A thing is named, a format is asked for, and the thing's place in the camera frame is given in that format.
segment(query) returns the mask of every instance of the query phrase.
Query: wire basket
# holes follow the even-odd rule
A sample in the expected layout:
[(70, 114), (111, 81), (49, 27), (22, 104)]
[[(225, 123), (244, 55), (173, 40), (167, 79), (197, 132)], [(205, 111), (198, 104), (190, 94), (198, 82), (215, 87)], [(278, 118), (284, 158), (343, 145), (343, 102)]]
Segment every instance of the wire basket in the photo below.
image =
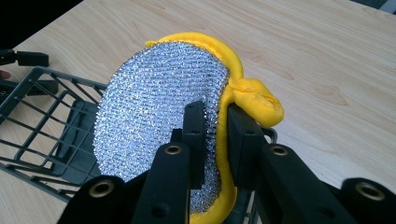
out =
[[(0, 169), (68, 202), (100, 175), (92, 141), (105, 89), (101, 83), (34, 68), (0, 105)], [(27, 96), (31, 91), (42, 94)]]

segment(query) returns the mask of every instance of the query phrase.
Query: wooden table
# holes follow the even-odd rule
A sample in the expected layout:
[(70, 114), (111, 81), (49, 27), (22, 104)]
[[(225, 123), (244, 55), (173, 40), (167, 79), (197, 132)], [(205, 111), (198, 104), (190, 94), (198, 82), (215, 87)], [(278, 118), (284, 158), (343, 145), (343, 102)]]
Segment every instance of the wooden table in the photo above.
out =
[[(85, 0), (15, 50), (45, 52), (51, 68), (107, 83), (145, 41), (185, 31), (228, 43), (246, 77), (280, 99), (279, 143), (321, 180), (340, 187), (362, 176), (396, 192), (394, 15), (347, 0)], [(30, 68), (1, 69), (18, 81)], [(65, 203), (0, 178), (0, 223), (57, 221)]]

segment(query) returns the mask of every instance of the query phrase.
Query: wood grain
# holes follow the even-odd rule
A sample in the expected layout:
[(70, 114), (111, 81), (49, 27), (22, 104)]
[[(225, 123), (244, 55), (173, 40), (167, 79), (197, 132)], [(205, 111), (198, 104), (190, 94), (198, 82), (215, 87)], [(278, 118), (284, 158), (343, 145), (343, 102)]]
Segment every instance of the wood grain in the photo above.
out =
[[(147, 40), (184, 31), (237, 52), (246, 77), (259, 78), (285, 107), (279, 143), (320, 179), (339, 187), (362, 176), (396, 192), (394, 15), (346, 0), (85, 0), (16, 50), (48, 53), (51, 68), (107, 83)], [(29, 70), (2, 69), (13, 80)], [(0, 178), (0, 223), (56, 222), (64, 203)]]

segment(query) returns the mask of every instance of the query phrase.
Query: metallic mesh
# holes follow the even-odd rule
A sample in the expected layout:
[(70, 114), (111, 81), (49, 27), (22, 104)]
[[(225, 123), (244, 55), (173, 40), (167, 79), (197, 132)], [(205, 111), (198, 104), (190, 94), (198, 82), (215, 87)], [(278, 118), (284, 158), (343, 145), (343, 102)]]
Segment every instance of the metallic mesh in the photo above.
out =
[(150, 168), (160, 145), (182, 128), (184, 106), (205, 106), (205, 184), (191, 191), (191, 212), (204, 212), (218, 197), (215, 135), (219, 97), (229, 71), (192, 44), (166, 42), (144, 49), (111, 78), (95, 123), (94, 153), (103, 175), (128, 181)]

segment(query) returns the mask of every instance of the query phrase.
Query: light wood surface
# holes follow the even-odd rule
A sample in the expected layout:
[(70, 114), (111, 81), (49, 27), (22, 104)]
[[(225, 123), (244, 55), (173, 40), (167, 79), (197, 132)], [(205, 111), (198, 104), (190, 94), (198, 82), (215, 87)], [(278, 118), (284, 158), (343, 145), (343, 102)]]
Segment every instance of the light wood surface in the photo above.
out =
[[(15, 50), (45, 52), (51, 68), (107, 83), (147, 40), (185, 31), (229, 44), (246, 77), (280, 99), (278, 142), (321, 180), (340, 187), (361, 176), (396, 192), (394, 15), (347, 0), (85, 0)], [(1, 69), (18, 81), (30, 68)], [(65, 203), (0, 178), (0, 223), (57, 221)]]

